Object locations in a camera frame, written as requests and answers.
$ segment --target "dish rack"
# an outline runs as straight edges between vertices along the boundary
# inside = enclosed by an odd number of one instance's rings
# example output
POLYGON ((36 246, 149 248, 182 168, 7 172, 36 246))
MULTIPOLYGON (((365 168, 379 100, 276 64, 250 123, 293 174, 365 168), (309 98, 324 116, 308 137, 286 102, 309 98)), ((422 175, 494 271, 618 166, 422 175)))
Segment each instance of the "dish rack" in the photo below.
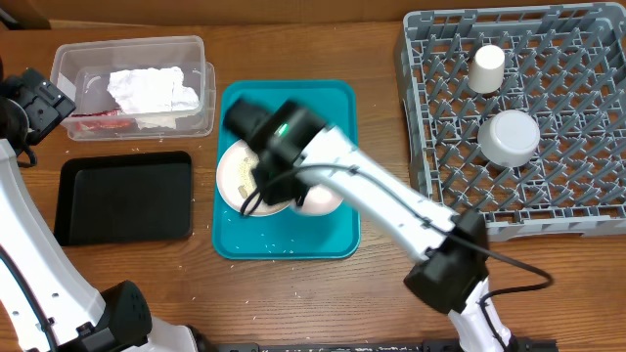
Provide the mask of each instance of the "dish rack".
POLYGON ((411 148, 411 185, 461 212, 477 208, 491 241, 626 233, 626 11, 616 3, 418 11, 403 21, 396 76, 411 148), (496 92, 468 88, 475 52, 506 55, 496 92), (502 168, 477 143, 479 126, 523 110, 541 141, 502 168))

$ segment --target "clear plastic bin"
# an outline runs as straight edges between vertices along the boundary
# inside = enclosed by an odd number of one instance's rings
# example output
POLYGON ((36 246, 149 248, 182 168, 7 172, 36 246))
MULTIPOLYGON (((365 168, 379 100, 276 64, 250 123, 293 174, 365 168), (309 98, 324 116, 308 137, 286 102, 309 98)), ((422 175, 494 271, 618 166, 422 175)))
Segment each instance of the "clear plastic bin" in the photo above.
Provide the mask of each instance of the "clear plastic bin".
POLYGON ((57 50, 50 81, 76 103, 62 125, 74 141, 202 137, 213 129, 215 71, 197 36, 159 37, 67 44, 57 50), (179 66, 183 85, 200 98, 193 110, 76 117, 119 108, 107 91, 112 72, 179 66), (136 118, 175 118, 176 128, 140 129, 136 118))

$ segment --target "white cloth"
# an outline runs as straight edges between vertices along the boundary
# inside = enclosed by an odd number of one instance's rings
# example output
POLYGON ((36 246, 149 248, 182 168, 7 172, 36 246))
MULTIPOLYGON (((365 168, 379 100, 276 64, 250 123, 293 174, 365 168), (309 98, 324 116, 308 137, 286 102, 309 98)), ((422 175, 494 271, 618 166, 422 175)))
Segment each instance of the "white cloth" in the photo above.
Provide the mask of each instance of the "white cloth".
MULTIPOLYGON (((180 67, 125 69, 111 73, 107 90, 124 113, 192 110, 200 100, 193 88, 184 87, 180 67)), ((137 117, 140 129, 176 128, 176 117, 137 117)))

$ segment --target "wooden surface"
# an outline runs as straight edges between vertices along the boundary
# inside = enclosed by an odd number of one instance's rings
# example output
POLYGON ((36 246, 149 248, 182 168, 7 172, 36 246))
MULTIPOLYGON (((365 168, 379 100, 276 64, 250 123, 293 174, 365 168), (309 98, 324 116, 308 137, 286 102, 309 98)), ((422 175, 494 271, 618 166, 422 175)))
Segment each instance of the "wooden surface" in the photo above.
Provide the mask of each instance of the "wooden surface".
MULTIPOLYGON (((400 27, 390 22, 2 32, 0 52, 7 74, 31 66, 48 75, 62 44, 195 34, 203 38, 206 57, 215 65, 218 97, 237 80, 342 79, 356 93, 361 148, 408 181, 407 133, 392 60, 400 27)), ((359 249, 345 260, 234 262, 217 255, 207 225, 218 133, 215 126, 202 139, 77 143, 59 127, 36 147, 40 164, 22 174, 52 227, 59 173, 67 160, 187 151, 194 161, 194 236, 182 242, 70 248, 66 254, 97 289, 131 280, 154 315, 193 325, 214 342, 363 343, 456 335, 445 316, 403 286, 412 264, 367 220, 359 249)), ((557 279, 548 290, 496 299, 503 322, 515 334, 556 338, 566 352, 626 349, 626 237, 553 236, 493 247, 557 279)), ((535 279, 493 260, 489 268, 494 288, 535 279)), ((18 349, 6 313, 0 313, 0 350, 18 349)))

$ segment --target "black tray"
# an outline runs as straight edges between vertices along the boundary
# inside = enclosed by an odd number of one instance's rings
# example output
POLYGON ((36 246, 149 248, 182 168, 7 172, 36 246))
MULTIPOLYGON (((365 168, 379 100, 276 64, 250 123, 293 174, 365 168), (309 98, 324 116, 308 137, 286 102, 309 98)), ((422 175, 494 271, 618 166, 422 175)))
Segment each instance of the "black tray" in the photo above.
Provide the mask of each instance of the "black tray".
POLYGON ((60 245, 181 239, 192 231, 192 160, 185 152, 73 159, 63 166, 60 245))

